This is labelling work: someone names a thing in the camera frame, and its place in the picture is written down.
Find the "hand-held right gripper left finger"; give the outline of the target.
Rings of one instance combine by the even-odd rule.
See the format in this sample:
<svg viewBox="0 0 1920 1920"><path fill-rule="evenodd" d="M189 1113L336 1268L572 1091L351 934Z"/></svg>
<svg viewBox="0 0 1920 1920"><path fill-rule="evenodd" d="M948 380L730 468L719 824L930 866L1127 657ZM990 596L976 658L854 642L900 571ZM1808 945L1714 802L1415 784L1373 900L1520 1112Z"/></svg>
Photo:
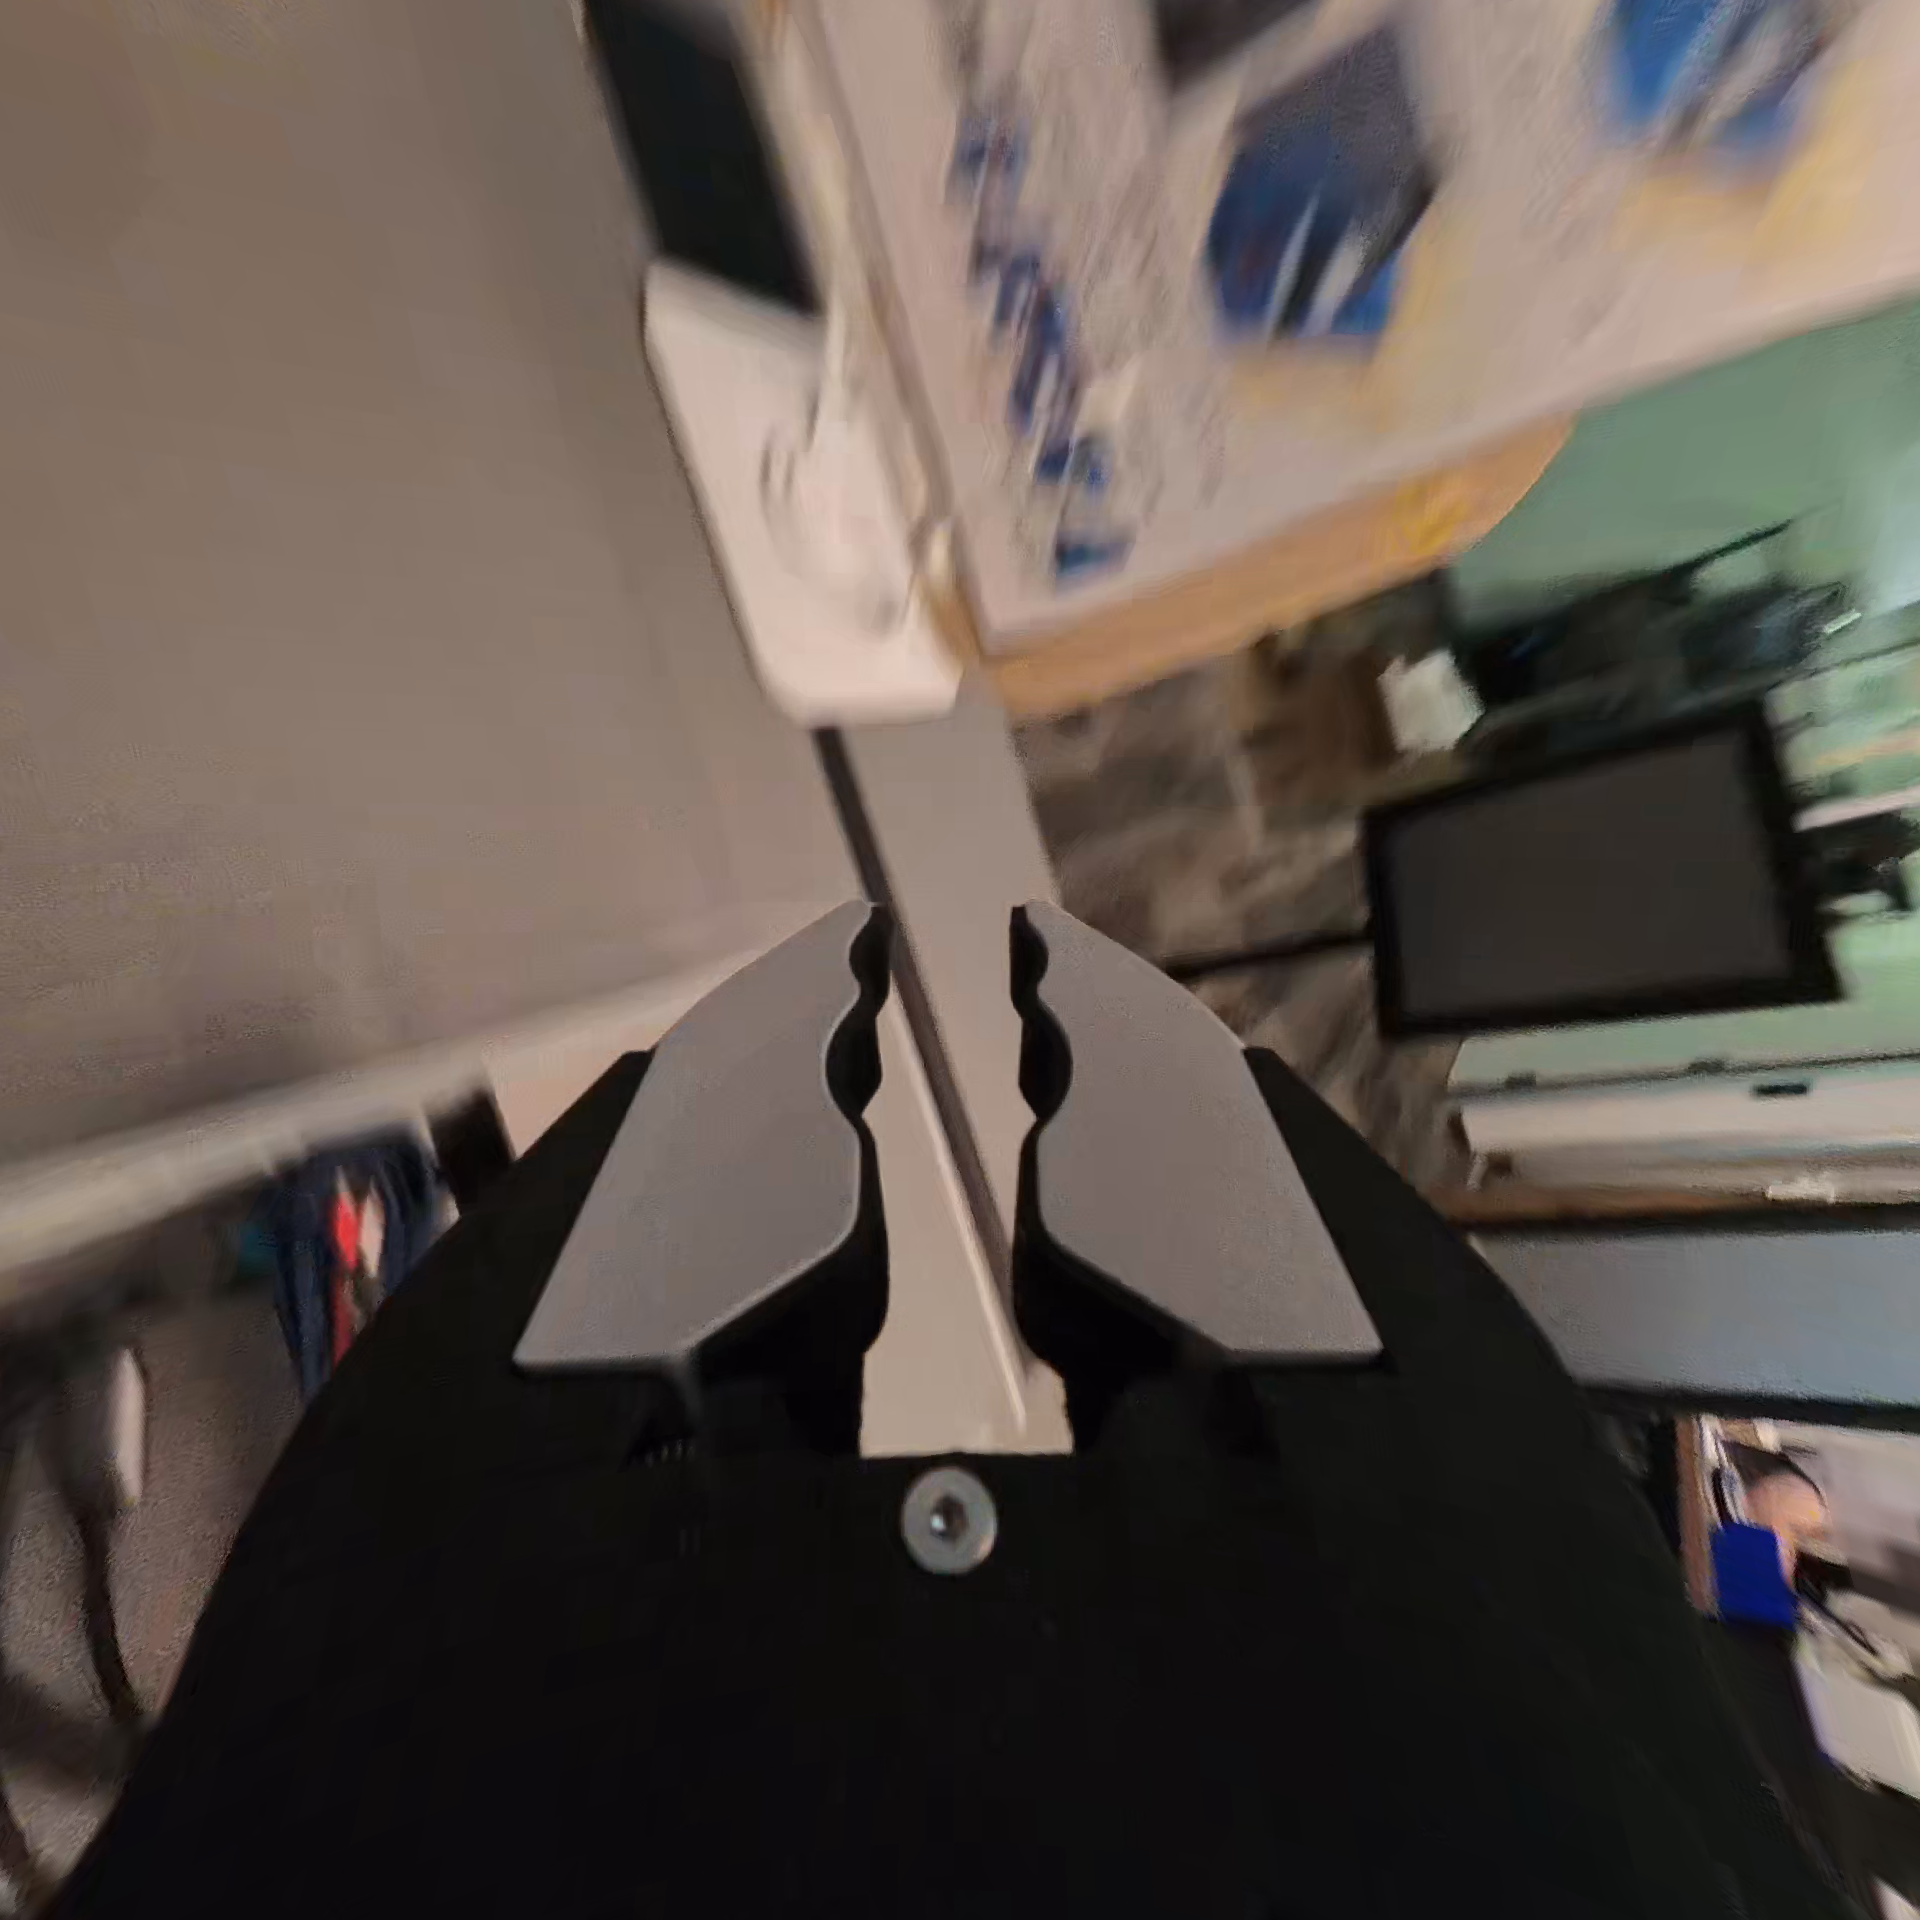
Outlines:
<svg viewBox="0 0 1920 1920"><path fill-rule="evenodd" d="M665 1032L518 1332L526 1377L862 1411L888 1313L865 1121L888 987L890 921L849 900Z"/></svg>

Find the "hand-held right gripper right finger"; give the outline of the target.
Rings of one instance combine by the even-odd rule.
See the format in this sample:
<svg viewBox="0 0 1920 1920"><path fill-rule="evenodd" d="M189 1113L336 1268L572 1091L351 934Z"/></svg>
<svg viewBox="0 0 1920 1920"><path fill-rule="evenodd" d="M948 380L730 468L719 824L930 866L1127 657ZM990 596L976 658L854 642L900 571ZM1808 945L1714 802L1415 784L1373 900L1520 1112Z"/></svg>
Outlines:
<svg viewBox="0 0 1920 1920"><path fill-rule="evenodd" d="M1014 1322L1066 1407L1222 1369L1365 1369L1382 1337L1245 1048L1056 903L1010 920Z"/></svg>

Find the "clear plastic bin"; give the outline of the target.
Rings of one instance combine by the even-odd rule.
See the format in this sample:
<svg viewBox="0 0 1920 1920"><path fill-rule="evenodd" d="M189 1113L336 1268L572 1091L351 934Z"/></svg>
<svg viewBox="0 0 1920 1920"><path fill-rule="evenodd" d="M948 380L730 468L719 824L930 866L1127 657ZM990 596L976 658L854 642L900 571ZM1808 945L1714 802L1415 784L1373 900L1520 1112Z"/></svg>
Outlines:
<svg viewBox="0 0 1920 1920"><path fill-rule="evenodd" d="M64 1307L124 1307L149 1388L141 1500L111 1548L111 1604L133 1686L156 1711L239 1520L293 1434L300 1393L264 1281L239 1281L241 1219L274 1176L399 1124L412 1091L325 1113L167 1128L4 1180L4 1330ZM4 1486L4 1800L40 1886L56 1883L120 1786L124 1750L88 1676L80 1548L32 1439Z"/></svg>

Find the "black monitor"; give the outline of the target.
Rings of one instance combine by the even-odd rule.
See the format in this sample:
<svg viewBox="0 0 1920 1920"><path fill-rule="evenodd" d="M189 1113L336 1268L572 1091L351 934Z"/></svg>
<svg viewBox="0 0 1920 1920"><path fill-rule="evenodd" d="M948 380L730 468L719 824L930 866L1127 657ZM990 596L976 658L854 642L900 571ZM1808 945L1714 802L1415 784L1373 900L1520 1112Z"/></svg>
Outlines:
<svg viewBox="0 0 1920 1920"><path fill-rule="evenodd" d="M1359 864L1391 1041L1840 999L1759 703L1373 807Z"/></svg>

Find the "white stand base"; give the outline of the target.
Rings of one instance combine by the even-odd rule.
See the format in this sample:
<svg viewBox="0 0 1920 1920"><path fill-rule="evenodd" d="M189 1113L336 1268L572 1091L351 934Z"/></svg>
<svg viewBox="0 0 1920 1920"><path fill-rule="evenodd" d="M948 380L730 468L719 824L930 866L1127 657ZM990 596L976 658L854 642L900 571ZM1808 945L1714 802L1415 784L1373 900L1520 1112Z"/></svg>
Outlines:
<svg viewBox="0 0 1920 1920"><path fill-rule="evenodd" d="M751 672L808 730L945 715L961 672L840 312L806 319L661 259L639 339Z"/></svg>

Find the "instruction poster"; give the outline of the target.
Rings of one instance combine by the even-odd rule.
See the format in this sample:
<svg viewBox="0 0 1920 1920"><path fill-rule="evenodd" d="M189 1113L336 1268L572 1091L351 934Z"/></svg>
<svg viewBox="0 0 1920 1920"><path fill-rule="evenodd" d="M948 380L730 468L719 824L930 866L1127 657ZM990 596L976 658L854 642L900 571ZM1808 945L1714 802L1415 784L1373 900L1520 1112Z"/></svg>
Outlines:
<svg viewBox="0 0 1920 1920"><path fill-rule="evenodd" d="M990 646L1914 294L1917 4L808 4Z"/></svg>

